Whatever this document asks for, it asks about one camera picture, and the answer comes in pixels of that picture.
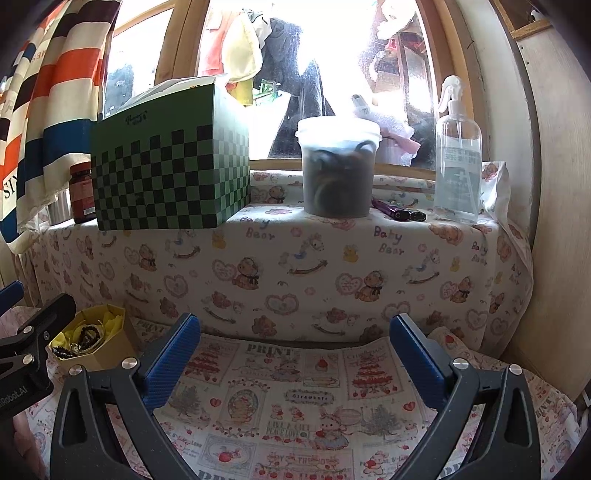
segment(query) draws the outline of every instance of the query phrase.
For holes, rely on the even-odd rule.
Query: yellow cloth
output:
[[[252,79],[238,82],[236,88],[230,90],[230,95],[238,100],[243,106],[252,105],[254,102],[252,99]]]
[[[256,31],[246,13],[241,13],[230,25],[222,46],[224,73],[229,81],[242,82],[253,78],[262,67],[262,54]]]

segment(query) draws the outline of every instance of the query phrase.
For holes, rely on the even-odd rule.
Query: tablecloth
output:
[[[16,307],[0,319],[14,330],[37,309]],[[167,326],[132,319],[143,344]],[[445,327],[430,338],[474,367],[506,365],[469,350]],[[49,466],[51,435],[64,375],[47,361],[56,389],[27,410]],[[551,479],[580,440],[576,408],[524,371],[541,444],[542,480]],[[118,410],[111,420],[130,465],[147,471]],[[475,407],[442,474],[459,468],[478,426]],[[168,403],[154,412],[175,448],[202,480],[380,480],[390,478],[436,412],[427,408],[387,338],[353,348],[286,348],[203,335]]]
[[[420,208],[424,223],[371,209],[332,220],[302,205],[301,172],[251,173],[253,203],[210,230],[99,232],[96,221],[46,230],[30,251],[43,301],[110,302],[172,324],[192,312],[226,337],[369,342],[389,319],[446,326],[499,356],[531,297],[531,252],[507,219],[508,172],[483,169],[483,213],[466,225],[433,213],[433,182],[376,176],[374,195]]]

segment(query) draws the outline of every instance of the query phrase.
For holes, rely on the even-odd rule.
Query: striped towel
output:
[[[8,197],[4,193],[1,231],[14,253],[31,245],[36,237],[31,222],[68,187],[70,166],[90,160],[90,129],[99,112],[99,85],[105,75],[105,41],[120,4],[121,0],[67,1],[31,38],[33,53],[33,47],[25,49],[35,60],[20,54],[16,71],[24,80],[15,73],[7,93],[22,99],[10,116],[9,99],[5,100],[12,121],[4,155],[0,145],[3,184],[6,189],[12,181],[16,191],[14,195],[10,189]],[[44,48],[37,48],[42,43]]]

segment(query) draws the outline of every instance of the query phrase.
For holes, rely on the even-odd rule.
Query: spray bottle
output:
[[[465,223],[478,220],[482,133],[466,115],[462,104],[462,80],[455,75],[443,82],[439,111],[449,114],[437,122],[435,211]]]

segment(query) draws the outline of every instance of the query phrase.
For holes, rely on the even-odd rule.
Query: yellow box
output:
[[[100,323],[107,311],[111,312],[114,316],[121,315],[123,317],[123,327],[121,330],[109,338],[94,352],[87,353],[86,355],[62,360],[51,353],[57,359],[60,368],[68,371],[73,365],[83,365],[89,372],[93,372],[96,370],[115,368],[129,356],[137,358],[136,351],[139,345],[139,340],[133,325],[131,325],[131,322],[125,318],[125,309],[120,307],[107,304],[81,310],[63,331],[67,332],[68,330],[73,330],[82,322],[86,322],[90,325]]]

